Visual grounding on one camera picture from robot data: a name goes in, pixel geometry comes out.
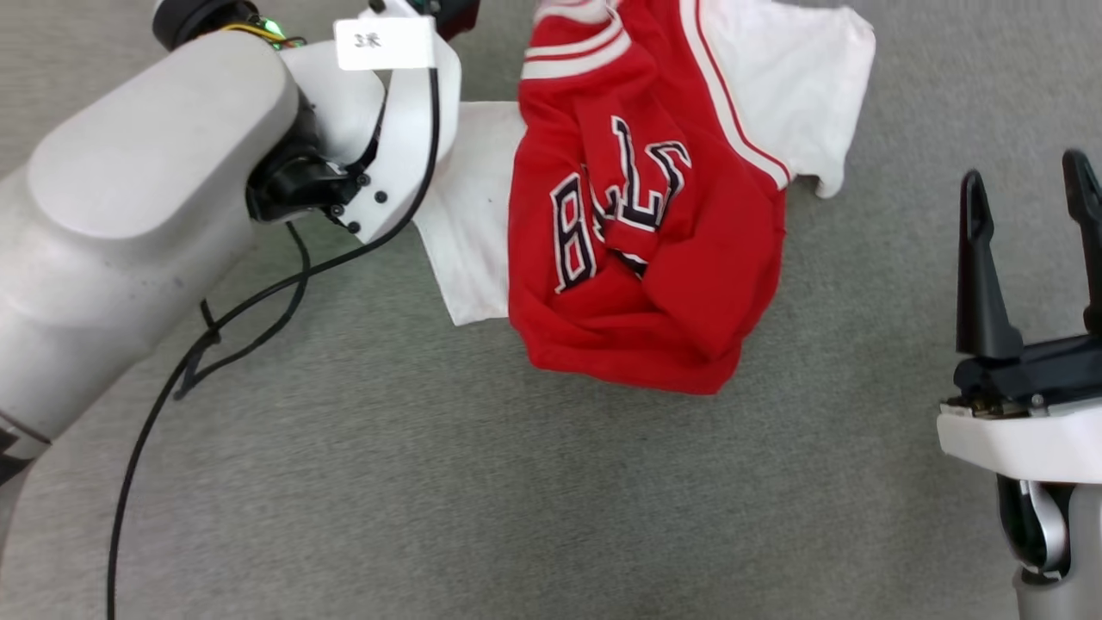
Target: red jersey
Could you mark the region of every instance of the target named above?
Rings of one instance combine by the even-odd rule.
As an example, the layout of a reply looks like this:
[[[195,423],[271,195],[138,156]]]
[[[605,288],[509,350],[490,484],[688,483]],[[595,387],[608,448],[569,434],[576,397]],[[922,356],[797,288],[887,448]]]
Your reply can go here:
[[[508,237],[538,368],[712,394],[774,296],[789,172],[745,139],[698,1],[537,17]]]

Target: garment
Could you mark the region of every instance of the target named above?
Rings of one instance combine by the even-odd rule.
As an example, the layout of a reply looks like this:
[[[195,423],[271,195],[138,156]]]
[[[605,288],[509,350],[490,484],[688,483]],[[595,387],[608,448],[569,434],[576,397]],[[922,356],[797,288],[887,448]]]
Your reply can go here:
[[[841,186],[874,46],[849,9],[544,2],[508,216],[511,319],[532,362],[717,391],[776,290],[785,186]],[[467,168],[508,148],[469,109],[456,149],[476,156],[452,157]],[[417,221],[453,319],[503,316],[503,196],[443,193]]]

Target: white sleeve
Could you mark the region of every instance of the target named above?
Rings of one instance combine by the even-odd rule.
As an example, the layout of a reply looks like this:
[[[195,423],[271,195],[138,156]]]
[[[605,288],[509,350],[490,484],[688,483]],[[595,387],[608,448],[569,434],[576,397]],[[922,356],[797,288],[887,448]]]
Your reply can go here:
[[[509,193],[525,135],[516,102],[461,104],[458,133],[413,218],[456,326],[509,313]]]
[[[747,138],[795,175],[842,188],[876,37],[853,9],[704,0],[702,25]]]

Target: jersey number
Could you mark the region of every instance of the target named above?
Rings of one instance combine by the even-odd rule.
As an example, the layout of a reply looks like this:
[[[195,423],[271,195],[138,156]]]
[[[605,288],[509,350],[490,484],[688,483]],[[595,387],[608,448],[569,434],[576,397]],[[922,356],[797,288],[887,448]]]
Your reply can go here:
[[[605,192],[607,207],[603,208],[597,197],[593,195],[594,213],[590,214],[588,218],[585,216],[582,177],[576,172],[551,192],[555,220],[555,258],[559,265],[559,286],[555,292],[563,292],[577,285],[597,272],[587,219],[592,219],[593,235],[601,241],[604,241],[603,229],[606,217],[644,230],[657,231],[662,225],[666,210],[685,186],[684,172],[678,164],[692,167],[689,151],[681,142],[648,144],[645,149],[647,155],[661,170],[666,177],[666,186],[647,188],[644,197],[631,130],[627,121],[617,116],[613,117],[612,127],[613,135],[616,137],[620,148],[624,184],[612,186]],[[624,254],[622,258],[639,274],[646,270],[647,262],[640,257]]]

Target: gray carpet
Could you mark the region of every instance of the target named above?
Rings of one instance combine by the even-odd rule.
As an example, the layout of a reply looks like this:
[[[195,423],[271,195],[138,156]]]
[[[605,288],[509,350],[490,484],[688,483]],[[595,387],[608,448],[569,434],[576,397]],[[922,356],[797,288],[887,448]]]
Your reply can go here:
[[[0,9],[0,168],[161,56],[151,4]],[[312,39],[360,4],[263,2]],[[484,4],[457,44],[465,98],[512,98],[532,2]],[[943,457],[934,429],[957,362],[958,183],[986,174],[1027,339],[1079,334],[1059,160],[1079,145],[1102,164],[1102,6],[856,9],[879,53],[846,187],[791,192],[780,292],[721,396],[530,369],[506,323],[451,327],[406,232],[313,282],[283,336],[165,412],[127,522],[121,617],[1013,617],[993,478]],[[323,221],[305,236],[318,255],[353,246]],[[295,263],[263,230],[216,308]],[[196,315],[33,470],[0,617],[101,616],[127,456],[198,331]]]

